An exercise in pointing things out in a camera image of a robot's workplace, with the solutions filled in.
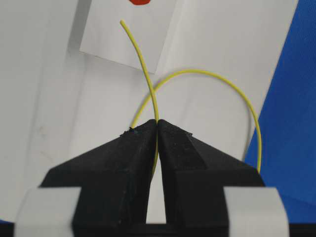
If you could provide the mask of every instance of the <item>white surface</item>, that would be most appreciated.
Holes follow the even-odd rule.
[[[207,69],[238,85],[260,112],[296,3],[185,2],[166,65],[152,80]],[[76,6],[76,0],[0,2],[0,219],[14,220],[24,191],[50,167],[128,129],[147,94],[140,70],[79,53],[89,1]],[[157,100],[161,118],[243,158],[254,123],[234,91],[187,75],[161,88]],[[139,124],[153,117],[149,106]],[[165,221],[163,204],[158,166],[148,221]]]
[[[15,237],[72,237],[72,220],[81,188],[40,188],[26,194]]]
[[[224,187],[230,237],[288,237],[289,226],[275,188]]]
[[[141,69],[137,54],[124,29],[123,19],[146,55],[148,71],[155,73],[167,33],[174,33],[181,8],[177,0],[154,0],[146,5],[134,5],[128,0],[94,0],[91,3],[80,50],[104,59]]]

